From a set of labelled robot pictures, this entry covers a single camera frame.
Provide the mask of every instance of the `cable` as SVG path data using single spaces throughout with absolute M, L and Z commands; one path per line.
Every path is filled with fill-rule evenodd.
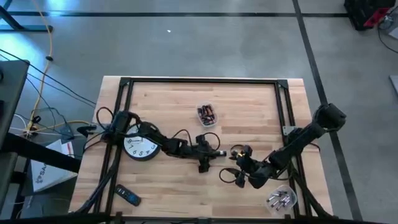
M 21 121 L 24 123 L 24 127 L 25 129 L 27 128 L 26 122 L 25 120 L 19 115 L 19 114 L 14 114 L 14 116 L 16 116 L 17 118 L 21 119 Z
M 384 41 L 381 39 L 381 36 L 380 36 L 380 24 L 377 26 L 377 34 L 378 34 L 378 36 L 379 36 L 380 42 L 381 42 L 387 49 L 389 49 L 390 51 L 392 51 L 392 52 L 398 54 L 398 51 L 396 51 L 396 50 L 390 48 L 389 46 L 387 46 L 387 44 L 384 43 Z
M 217 138 L 217 140 L 218 140 L 218 146 L 217 146 L 217 148 L 216 148 L 215 150 L 219 149 L 220 146 L 221 146 L 220 137 L 218 137 L 218 135 L 217 135 L 216 133 L 212 133 L 212 132 L 207 132 L 207 133 L 205 133 L 205 134 L 203 134 L 203 135 L 205 136 L 205 135 L 207 135 L 207 134 L 212 134 L 212 135 L 216 136 L 216 138 Z
M 102 123 L 100 122 L 100 111 L 101 110 L 107 110 L 111 115 L 112 115 L 112 120 L 113 120 L 113 113 L 112 113 L 112 111 L 109 109 L 109 108 L 107 108 L 107 107 L 105 107 L 105 106 L 102 106 L 102 107 L 100 107 L 98 110 L 97 110 L 97 112 L 95 113 L 95 117 L 96 117 L 96 119 L 97 119 L 97 122 L 98 122 L 98 124 L 101 126 L 101 128 L 103 128 L 104 130 L 106 129 L 103 125 L 102 125 Z
M 93 144 L 91 144 L 91 145 L 87 146 L 87 147 L 84 149 L 83 153 L 85 153 L 85 152 L 86 152 L 86 150 L 87 150 L 87 149 L 89 149 L 90 147 L 92 147 L 92 146 L 95 146 L 96 144 L 98 144 L 98 143 L 100 143 L 100 142 L 102 142 L 102 141 L 101 141 L 101 140 L 99 140 L 99 141 L 96 141 L 96 142 L 94 142 Z
M 37 5 L 36 1 L 35 1 L 35 0 L 32 0 L 32 2 L 33 2 L 33 4 L 34 4 L 34 6 L 36 7 L 36 10 L 39 12 L 39 14 L 40 14 L 40 16 L 41 16 L 41 18 L 42 18 L 42 20 L 43 20 L 44 26 L 45 26 L 45 28 L 47 29 L 47 33 L 49 34 L 49 39 L 50 39 L 50 52 L 49 52 L 49 56 L 48 56 L 48 57 L 51 58 L 51 56 L 52 56 L 52 35 L 51 35 L 51 32 L 50 32 L 49 26 L 48 26 L 47 21 L 45 20 L 43 14 L 42 14 L 40 8 L 39 8 L 39 6 Z M 45 67 L 44 67 L 44 73 L 47 73 L 47 71 L 48 71 L 48 69 L 49 69 L 49 65 L 50 65 L 50 60 L 47 59 L 47 62 L 46 62 Z M 43 82 L 44 82 L 44 79 L 45 79 L 45 75 L 42 75 L 42 81 L 43 81 Z M 41 84 L 40 84 L 39 96 L 41 96 L 41 94 L 43 93 L 43 88 L 44 88 L 44 84 L 41 83 Z M 35 110 L 35 109 L 37 108 L 37 106 L 39 105 L 40 98 L 37 98 L 37 100 L 36 100 L 36 102 L 35 102 L 35 105 L 34 105 L 34 107 L 33 107 L 33 113 L 30 115 L 30 119 L 31 119 L 31 120 L 33 119 L 33 117 L 34 117 L 34 115 L 35 115 L 34 110 Z M 29 123 L 28 129 L 30 129 L 30 128 L 32 127 L 32 125 L 33 125 L 33 123 L 30 122 L 30 123 Z
M 32 110 L 31 113 L 34 113 L 34 111 L 42 111 L 42 110 L 50 110 L 51 112 L 52 112 L 52 110 L 55 110 L 55 112 L 57 112 L 57 114 L 58 114 L 59 116 L 62 117 L 63 123 L 65 124 L 65 126 L 66 126 L 68 129 L 72 130 L 72 128 L 71 128 L 70 125 L 68 124 L 68 121 L 65 119 L 64 115 L 60 114 L 60 112 L 59 112 L 56 108 L 53 108 L 53 107 L 46 107 L 46 108 L 41 108 L 41 109 L 35 109 L 35 110 Z
M 181 130 L 177 131 L 177 133 L 175 133 L 175 134 L 173 135 L 173 137 L 171 137 L 171 138 L 174 138 L 175 136 L 177 136 L 178 134 L 180 134 L 182 131 L 185 131 L 185 132 L 188 134 L 189 144 L 190 144 L 191 147 L 192 147 L 191 135 L 189 134 L 189 131 L 186 130 L 186 129 L 181 129 Z
M 235 182 L 236 179 L 227 181 L 227 180 L 224 180 L 224 179 L 221 177 L 221 173 L 222 173 L 224 170 L 227 170 L 227 171 L 229 172 L 229 170 L 232 170 L 232 169 L 234 169 L 234 168 L 226 167 L 226 168 L 222 168 L 222 169 L 220 170 L 220 172 L 218 173 L 218 177 L 220 178 L 220 180 L 221 180 L 222 182 L 227 183 L 227 184 L 232 184 L 233 182 Z
M 27 61 L 21 59 L 20 57 L 15 56 L 15 55 L 13 55 L 13 54 L 11 54 L 11 53 L 9 53 L 9 52 L 6 52 L 6 51 L 3 50 L 3 49 L 0 49 L 0 51 L 6 53 L 6 54 L 8 54 L 8 55 L 11 55 L 11 56 L 15 57 L 15 58 L 18 59 L 18 60 L 21 60 L 21 61 L 25 62 L 26 64 L 28 64 L 29 66 L 31 66 L 32 68 L 34 68 L 35 70 L 37 70 L 38 72 L 40 72 L 41 74 L 43 74 L 44 76 L 48 77 L 49 79 L 51 79 L 51 80 L 53 80 L 54 82 L 58 83 L 59 85 L 63 86 L 63 87 L 66 88 L 67 90 L 71 91 L 71 92 L 72 92 L 73 94 L 75 94 L 76 96 L 78 96 L 78 97 L 80 97 L 80 98 L 82 98 L 82 99 L 84 99 L 84 100 L 86 100 L 86 101 L 89 101 L 90 103 L 92 103 L 92 104 L 94 104 L 94 105 L 96 104 L 96 103 L 92 102 L 91 100 L 89 100 L 89 99 L 87 99 L 87 98 L 84 98 L 84 97 L 80 96 L 79 94 L 75 93 L 73 90 L 71 90 L 71 89 L 70 89 L 69 87 L 67 87 L 66 85 L 60 83 L 60 82 L 57 81 L 56 79 L 54 79 L 54 78 L 52 78 L 51 76 L 47 75 L 46 73 L 42 72 L 42 71 L 39 70 L 37 67 L 31 65 L 29 62 L 27 62 Z
M 285 172 L 285 171 L 287 170 L 288 166 L 290 166 L 290 165 L 291 165 L 291 162 L 290 162 L 284 169 L 282 169 L 281 172 Z M 218 173 L 218 177 L 220 178 L 220 180 L 221 180 L 222 182 L 227 183 L 227 184 L 232 184 L 233 182 L 235 182 L 236 179 L 230 180 L 230 181 L 224 180 L 224 179 L 221 177 L 221 173 L 222 173 L 223 171 L 225 171 L 225 170 L 227 170 L 228 172 L 230 172 L 230 173 L 232 173 L 232 174 L 233 174 L 234 172 L 240 172 L 241 174 L 245 175 L 247 178 L 250 178 L 250 179 L 257 179 L 256 177 L 251 177 L 249 174 L 247 174 L 247 173 L 245 173 L 245 172 L 243 172 L 243 171 L 241 171 L 241 170 L 238 170 L 238 169 L 235 169 L 235 168 L 226 167 L 226 168 L 222 168 L 222 169 L 220 170 L 220 172 Z M 279 180 L 279 181 L 285 181 L 285 180 L 289 180 L 290 178 L 292 178 L 292 176 L 293 176 L 293 173 L 291 173 L 287 178 L 268 177 L 268 179 L 271 179 L 271 180 Z
M 25 131 L 26 133 L 33 133 L 33 131 L 26 131 L 26 129 L 22 129 L 22 128 L 10 127 L 10 129 L 18 130 L 18 131 Z M 39 131 L 34 131 L 34 133 L 37 133 L 37 134 L 46 134 L 46 135 L 53 135 L 53 136 L 64 136 L 64 134 L 44 133 L 44 132 L 39 132 Z M 73 136 L 74 136 L 74 137 L 77 137 L 77 136 L 83 136 L 83 135 L 82 135 L 82 134 L 74 134 Z
M 49 39 L 50 39 L 50 53 L 49 53 L 49 56 L 51 57 L 51 56 L 52 56 L 52 34 L 51 34 L 51 32 L 50 32 L 49 25 L 48 25 L 48 23 L 47 23 L 47 20 L 46 20 L 45 17 L 43 16 L 42 11 L 40 10 L 40 7 L 39 7 L 39 5 L 37 4 L 36 0 L 32 0 L 32 2 L 33 2 L 33 4 L 35 5 L 35 8 L 36 8 L 37 12 L 39 12 L 40 17 L 41 17 L 42 20 L 43 20 L 44 26 L 45 26 L 45 28 L 47 29 L 47 33 L 49 34 Z
M 32 81 L 30 81 L 28 78 L 26 78 L 26 80 L 32 85 L 32 87 L 37 91 L 37 93 L 39 94 L 39 98 L 41 98 L 42 100 L 43 100 L 43 102 L 48 106 L 48 108 L 50 108 L 50 105 L 46 102 L 46 100 L 43 98 L 43 96 L 42 96 L 42 94 L 41 94 L 41 91 L 39 91 L 37 88 L 36 88 L 36 86 L 32 83 Z M 52 115 L 52 119 L 54 120 L 54 126 L 55 126 L 55 124 L 57 123 L 56 122 L 56 120 L 55 120 L 55 116 L 54 116 L 54 113 L 52 112 L 52 110 L 50 110 L 51 111 L 51 115 Z M 33 115 L 34 115 L 34 112 L 32 113 L 32 116 L 30 117 L 30 120 L 33 120 Z
M 67 122 L 68 124 L 75 124 L 75 123 L 83 123 L 83 124 L 91 124 L 91 123 L 89 123 L 89 122 L 87 122 L 87 121 L 79 121 L 79 120 L 76 120 L 76 121 L 68 121 Z M 50 127 L 46 127 L 46 128 L 41 128 L 41 129 L 38 129 L 38 130 L 35 130 L 35 131 L 30 131 L 31 133 L 35 133 L 35 132 L 38 132 L 38 131 L 43 131 L 43 130 L 46 130 L 46 129 L 52 129 L 52 128 L 56 128 L 56 127 L 59 127 L 59 126 L 62 126 L 62 125 L 64 125 L 65 123 L 60 123 L 60 124 L 56 124 L 55 126 L 50 126 Z
M 384 17 L 391 15 L 396 9 L 398 9 L 398 6 L 396 6 L 395 8 L 393 8 L 393 10 L 391 10 L 391 11 L 390 11 L 387 15 L 385 15 Z M 379 22 L 379 23 L 377 24 L 377 35 L 379 36 L 380 42 L 381 42 L 387 49 L 389 49 L 390 51 L 392 51 L 392 52 L 398 54 L 398 50 L 394 50 L 394 49 L 390 48 L 390 47 L 381 39 L 381 35 L 380 35 L 380 24 L 381 24 L 381 23 L 383 23 L 383 21 L 381 21 L 381 22 Z
M 87 140 L 87 141 L 84 143 L 84 145 L 83 145 L 83 153 L 85 153 L 86 149 L 88 149 L 89 147 L 94 146 L 95 144 L 99 143 L 100 141 L 95 142 L 95 143 L 89 145 L 88 147 L 86 147 L 86 145 L 87 145 L 87 143 L 88 143 L 89 141 L 93 140 L 94 138 L 98 137 L 100 134 L 103 134 L 103 133 L 105 133 L 105 131 L 103 131 L 103 132 L 101 132 L 101 133 L 98 133 L 98 134 L 94 135 L 94 137 L 92 137 L 91 139 Z
M 31 122 L 31 120 L 30 120 L 29 118 L 26 118 L 26 117 L 22 116 L 21 114 L 18 114 L 18 115 Z M 56 131 L 56 130 L 55 130 L 56 125 L 55 125 L 55 126 L 52 126 L 52 127 L 47 127 L 47 126 L 44 126 L 43 124 L 39 124 L 39 123 L 35 123 L 35 124 L 44 127 L 44 128 L 42 128 L 42 129 L 39 129 L 40 131 L 41 131 L 41 130 L 45 130 L 45 129 L 51 129 L 52 131 L 55 131 L 56 133 L 59 133 L 59 134 L 61 134 L 61 135 L 64 135 L 64 134 L 60 133 L 59 131 Z
M 66 95 L 68 95 L 68 96 L 74 98 L 75 100 L 78 100 L 78 101 L 80 101 L 80 102 L 82 102 L 82 103 L 85 103 L 85 104 L 87 104 L 88 106 L 90 106 L 90 107 L 92 107 L 92 108 L 95 108 L 95 106 L 93 106 L 93 105 L 91 105 L 91 104 L 89 104 L 89 103 L 87 103 L 87 102 L 85 102 L 85 101 L 83 101 L 83 100 L 81 100 L 81 99 L 79 99 L 79 98 L 77 98 L 77 97 L 75 97 L 75 96 L 72 96 L 71 94 L 69 94 L 69 93 L 67 93 L 67 92 L 65 92 L 65 91 L 63 91 L 63 90 L 61 90 L 61 89 L 59 89 L 59 88 L 57 88 L 57 87 L 55 87 L 55 86 L 53 86 L 53 85 L 51 85 L 51 84 L 49 84 L 49 83 L 47 83 L 47 82 L 45 82 L 45 81 L 43 81 L 43 80 L 41 80 L 41 79 L 35 77 L 34 75 L 32 75 L 32 74 L 30 74 L 30 73 L 28 73 L 28 75 L 30 75 L 32 78 L 35 78 L 35 79 L 37 79 L 38 81 L 40 81 L 40 82 L 42 82 L 42 83 L 44 83 L 44 84 L 46 84 L 46 85 L 48 85 L 48 86 L 50 86 L 50 87 L 52 87 L 52 88 L 58 90 L 58 91 L 61 91 L 62 93 L 64 93 L 64 94 L 66 94 Z

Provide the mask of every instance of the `yellow cable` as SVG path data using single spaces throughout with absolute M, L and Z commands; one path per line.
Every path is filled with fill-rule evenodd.
M 47 29 L 47 32 L 49 33 L 49 39 L 50 39 L 50 53 L 49 53 L 49 56 L 51 57 L 52 56 L 52 35 L 51 35 L 50 29 L 49 29 L 49 25 L 47 24 L 47 20 L 44 18 L 43 14 L 42 14 L 42 11 L 40 10 L 40 7 L 37 4 L 36 0 L 32 0 L 32 2 L 35 5 L 36 10 L 39 12 L 40 17 L 42 18 L 43 23 L 45 25 L 45 28 Z M 50 65 L 50 61 L 47 60 L 47 63 L 45 64 L 45 68 L 44 68 L 44 73 L 47 73 L 47 70 L 49 69 L 49 65 Z M 39 105 L 40 95 L 43 93 L 44 80 L 45 80 L 45 76 L 42 75 L 41 84 L 40 84 L 40 93 L 39 93 L 39 96 L 36 99 L 36 103 L 35 103 L 35 106 L 33 107 L 32 114 L 30 115 L 30 120 L 31 121 L 33 120 L 33 117 L 35 115 L 35 110 L 37 109 L 37 106 Z M 33 123 L 31 121 L 29 121 L 29 124 L 27 125 L 27 130 L 29 130 L 33 126 Z
M 91 124 L 90 122 L 87 122 L 87 121 L 67 121 L 67 123 L 68 124 L 73 124 L 73 123 L 83 123 L 83 124 Z M 38 130 L 35 130 L 35 131 L 29 131 L 30 133 L 35 133 L 35 132 L 38 132 L 38 131 L 43 131 L 43 130 L 47 130 L 47 129 L 51 129 L 51 128 L 56 128 L 56 127 L 59 127 L 59 126 L 62 126 L 62 125 L 64 125 L 65 124 L 65 122 L 64 123 L 60 123 L 60 124 L 56 124 L 56 125 L 54 125 L 54 126 L 50 126 L 50 127 L 46 127 L 46 128 L 40 128 L 40 129 L 38 129 Z

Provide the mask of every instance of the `clock face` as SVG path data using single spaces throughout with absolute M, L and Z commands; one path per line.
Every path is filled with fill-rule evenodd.
M 127 134 L 134 134 L 138 132 L 139 125 L 130 127 Z M 124 138 L 125 152 L 137 161 L 147 161 L 156 156 L 160 151 L 160 147 L 152 141 L 142 137 Z

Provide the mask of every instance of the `metal bracket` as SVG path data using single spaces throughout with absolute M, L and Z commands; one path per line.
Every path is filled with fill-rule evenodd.
M 278 82 L 278 84 L 279 84 L 281 87 L 283 87 L 283 88 L 285 88 L 285 89 L 288 89 L 288 88 L 289 88 L 289 84 L 287 83 L 287 80 L 277 80 L 277 82 Z
M 296 128 L 296 126 L 283 126 L 282 129 L 284 130 L 284 136 L 288 136 Z
M 120 78 L 120 82 L 119 82 L 119 86 L 125 86 L 130 81 L 131 81 L 131 78 L 129 78 L 129 77 L 121 77 Z

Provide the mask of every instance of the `small objects in cup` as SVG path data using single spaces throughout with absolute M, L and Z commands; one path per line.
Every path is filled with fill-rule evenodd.
M 211 105 L 203 105 L 198 108 L 198 115 L 203 125 L 209 126 L 216 123 L 216 116 Z

